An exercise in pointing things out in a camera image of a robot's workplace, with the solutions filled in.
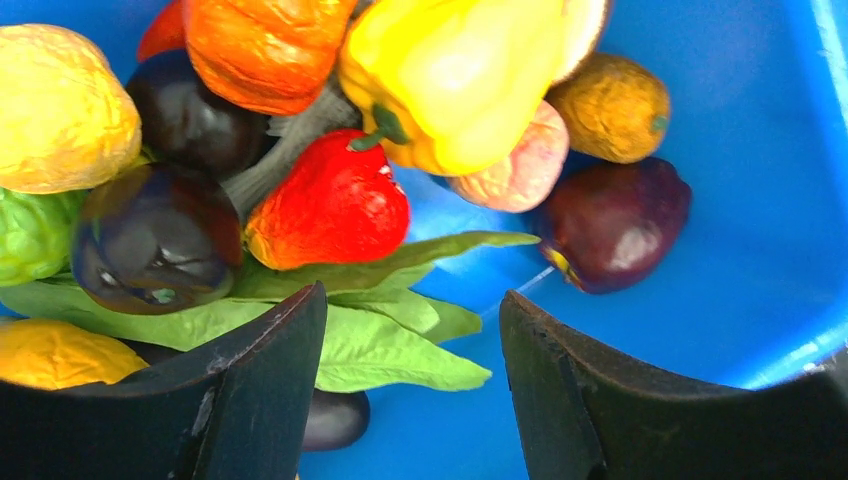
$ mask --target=green stem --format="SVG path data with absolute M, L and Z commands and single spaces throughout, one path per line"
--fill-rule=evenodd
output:
M 379 103 L 375 103 L 371 107 L 371 115 L 374 116 L 374 123 L 377 124 L 377 130 L 368 134 L 366 137 L 351 141 L 348 145 L 348 150 L 363 152 L 376 147 L 380 143 L 380 140 L 384 138 L 398 145 L 409 143 L 409 137 L 403 131 L 400 120 L 391 110 Z

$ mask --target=green vegetable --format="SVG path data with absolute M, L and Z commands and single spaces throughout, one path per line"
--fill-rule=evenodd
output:
M 72 228 L 85 195 L 0 188 L 0 286 L 46 278 L 68 266 Z
M 432 262 L 455 257 L 484 245 L 505 247 L 531 245 L 539 238 L 526 233 L 465 232 L 422 242 L 407 243 L 389 257 L 371 263 L 306 265 L 288 271 L 274 271 L 258 261 L 246 262 L 230 297 L 279 302 L 304 285 L 320 280 L 328 294 L 360 292 L 392 286 L 409 287 L 432 270 Z
M 67 273 L 0 288 L 0 302 L 30 317 L 65 320 L 95 333 L 190 350 L 258 317 L 306 285 L 321 281 L 329 314 L 316 387 L 354 392 L 392 383 L 457 391 L 477 388 L 491 372 L 436 344 L 482 329 L 480 317 L 409 290 L 440 258 L 476 246 L 537 242 L 526 234 L 470 232 L 401 247 L 389 259 L 359 265 L 311 265 L 273 272 L 253 259 L 233 296 L 156 316 L 97 305 Z
M 492 372 L 457 357 L 401 327 L 389 317 L 330 305 L 315 388 L 355 392 L 404 382 L 437 390 L 478 388 Z

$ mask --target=blue surface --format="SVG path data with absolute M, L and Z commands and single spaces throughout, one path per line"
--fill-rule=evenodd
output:
M 10 0 L 0 24 L 57 23 L 106 52 L 126 79 L 164 0 Z M 591 297 L 533 248 L 444 261 L 419 286 L 484 315 L 484 333 L 448 344 L 495 372 L 482 389 L 372 392 L 373 423 L 353 447 L 305 455 L 304 480 L 526 478 L 497 334 L 497 303 L 522 288 L 554 316 L 638 358 L 696 378 L 760 388 L 848 338 L 848 3 L 617 0 L 601 49 L 663 78 L 674 105 L 660 155 L 694 190 L 666 261 L 627 291 Z M 412 239 L 523 229 L 432 178 L 398 171 Z

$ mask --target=purple fruit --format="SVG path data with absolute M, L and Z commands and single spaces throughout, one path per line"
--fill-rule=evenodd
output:
M 591 294 L 628 288 L 671 250 L 692 189 L 665 160 L 603 162 L 564 179 L 536 210 L 542 254 Z

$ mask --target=yellow fruit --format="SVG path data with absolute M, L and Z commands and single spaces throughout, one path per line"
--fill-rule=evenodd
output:
M 565 120 L 573 150 L 615 163 L 656 152 L 671 119 L 663 82 L 632 60 L 608 53 L 593 53 L 545 100 Z
M 612 0 L 567 0 L 562 12 L 565 19 L 565 48 L 553 85 L 567 80 L 598 45 L 612 10 Z
M 141 120 L 106 57 L 62 27 L 0 27 L 0 186 L 21 193 L 95 187 L 141 149 Z
M 0 324 L 0 380 L 45 390 L 117 383 L 148 364 L 124 343 L 66 322 Z

